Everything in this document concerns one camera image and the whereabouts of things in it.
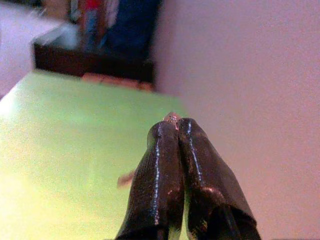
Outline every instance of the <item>pink wall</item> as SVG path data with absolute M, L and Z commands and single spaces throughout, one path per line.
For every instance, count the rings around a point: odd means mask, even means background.
M 320 2 L 165 0 L 157 88 L 236 174 L 263 239 L 320 238 Z

